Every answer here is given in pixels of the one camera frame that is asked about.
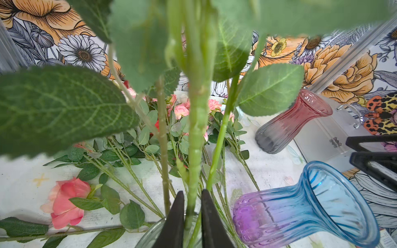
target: small pink rose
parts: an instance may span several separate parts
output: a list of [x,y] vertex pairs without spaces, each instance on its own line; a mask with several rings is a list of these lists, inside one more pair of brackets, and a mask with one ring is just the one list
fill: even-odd
[[40,207],[45,213],[51,213],[55,229],[62,229],[68,224],[77,225],[84,216],[84,210],[73,205],[70,198],[86,198],[90,193],[90,185],[80,179],[57,181],[48,195],[49,203]]
[[230,121],[230,119],[231,119],[232,122],[234,122],[234,114],[233,114],[233,112],[230,112],[229,121]]
[[215,99],[210,99],[208,100],[208,107],[210,107],[210,113],[211,111],[220,112],[222,104]]
[[187,109],[185,106],[180,104],[175,107],[174,113],[175,113],[176,119],[179,120],[180,118],[182,118],[182,116],[189,115],[189,109]]

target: salmon pink rose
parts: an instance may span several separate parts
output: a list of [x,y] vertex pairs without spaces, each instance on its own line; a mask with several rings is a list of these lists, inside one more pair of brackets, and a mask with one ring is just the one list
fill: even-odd
[[40,207],[45,213],[51,213],[52,224],[55,229],[62,229],[68,224],[77,225],[84,216],[84,210],[73,205],[70,198],[87,198],[90,185],[80,179],[73,178],[68,181],[57,181],[48,195],[49,203]]

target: vase rim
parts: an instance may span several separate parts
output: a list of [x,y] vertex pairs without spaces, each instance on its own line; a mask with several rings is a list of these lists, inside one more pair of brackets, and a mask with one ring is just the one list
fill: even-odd
[[[317,102],[317,105],[322,106],[323,109],[316,108],[314,104],[309,103],[305,97],[310,96],[311,98],[314,98],[314,100]],[[325,116],[330,116],[332,115],[333,111],[331,106],[324,101],[321,96],[318,94],[311,92],[310,90],[306,89],[301,89],[299,91],[299,98],[301,99],[301,102],[304,103],[306,106],[308,106],[310,109],[315,111],[318,115],[325,117]]]
[[[322,207],[321,203],[318,201],[316,198],[313,189],[310,185],[310,179],[309,179],[309,173],[313,169],[321,169],[324,170],[328,173],[330,173],[332,176],[335,177],[335,179],[339,180],[341,184],[343,184],[346,189],[354,196],[355,201],[357,202],[358,206],[360,207],[360,210],[362,214],[365,217],[366,220],[366,225],[364,231],[367,232],[368,236],[371,234],[371,232],[375,231],[377,232],[377,235],[373,238],[373,240],[370,241],[370,245],[368,245],[368,240],[358,240],[351,235],[347,234],[346,231],[344,231],[327,213],[327,211]],[[333,226],[333,231],[338,232],[341,236],[345,238],[345,240],[348,240],[349,242],[359,245],[361,247],[375,247],[380,240],[380,233],[379,233],[379,226],[376,221],[375,215],[372,212],[371,208],[365,201],[364,197],[359,193],[358,189],[345,177],[340,173],[338,170],[333,168],[332,166],[320,162],[320,161],[311,161],[303,169],[303,174],[306,174],[306,179],[304,184],[308,186],[309,193],[312,199],[314,199],[317,202],[317,206],[319,207],[319,210],[321,213],[327,217],[329,224]]]

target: white daisy illustration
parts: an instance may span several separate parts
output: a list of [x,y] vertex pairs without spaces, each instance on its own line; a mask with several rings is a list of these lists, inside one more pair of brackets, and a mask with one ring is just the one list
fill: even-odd
[[103,50],[87,36],[68,35],[60,40],[58,46],[60,54],[71,65],[88,67],[97,72],[105,69]]

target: white table surface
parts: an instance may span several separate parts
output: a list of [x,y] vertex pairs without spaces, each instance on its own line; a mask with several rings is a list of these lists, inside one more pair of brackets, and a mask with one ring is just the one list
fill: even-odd
[[[274,116],[254,117],[260,125],[271,120]],[[247,134],[240,138],[246,142],[242,145],[242,150],[248,149],[250,158],[247,164],[250,167],[258,186],[261,190],[269,188],[277,188],[295,184],[301,175],[305,163],[297,164],[298,159],[296,155],[289,152],[288,149],[282,150],[278,154],[267,154],[262,151],[256,144],[254,136],[258,126],[250,124],[244,127],[243,130]],[[301,156],[295,142],[290,144],[299,156]],[[215,148],[215,144],[207,146],[207,151],[211,158],[211,153]],[[7,157],[0,157],[0,219],[7,217],[17,217],[25,221],[32,221],[44,224],[51,223],[51,217],[47,213],[40,210],[40,205],[47,202],[47,196],[50,189],[55,186],[55,181],[69,180],[73,176],[77,176],[81,169],[74,166],[64,166],[52,169],[53,166],[43,167],[42,165],[51,161],[53,158],[48,158],[44,155],[39,155],[33,159],[20,157],[15,160],[9,160]],[[162,183],[161,177],[156,169],[156,166],[151,161],[141,159],[140,165],[134,166],[133,169],[137,176],[144,182],[144,187],[149,192],[157,206],[164,211],[162,199]],[[135,181],[129,175],[127,170],[117,168],[118,177],[142,199],[146,199],[144,194],[139,189]],[[37,180],[44,178],[40,184]],[[176,191],[183,190],[182,182],[179,178],[171,176],[174,188]],[[98,178],[89,181],[89,183],[98,183]],[[227,194],[230,198],[234,189],[242,189],[243,194],[256,191],[242,164],[233,156],[233,154],[226,150],[226,183]],[[131,195],[123,190],[118,184],[111,179],[107,185],[116,189],[120,193],[121,200],[128,202]],[[146,214],[146,221],[158,221],[159,217],[151,211],[143,207]],[[98,209],[94,211],[86,211],[83,220],[78,226],[83,228],[98,228],[111,225],[120,225],[119,215],[111,215],[106,209]],[[50,228],[50,232],[56,232],[54,228]],[[71,235],[65,238],[59,248],[73,247],[86,248],[87,245],[98,233],[87,233],[82,235]],[[5,236],[6,232],[0,229],[0,236]],[[107,246],[111,247],[134,247],[144,233],[127,233],[113,244]],[[28,243],[1,242],[2,248],[41,248],[45,241],[33,240]],[[347,241],[341,240],[332,234],[320,232],[291,244],[293,248],[350,248],[352,247]]]

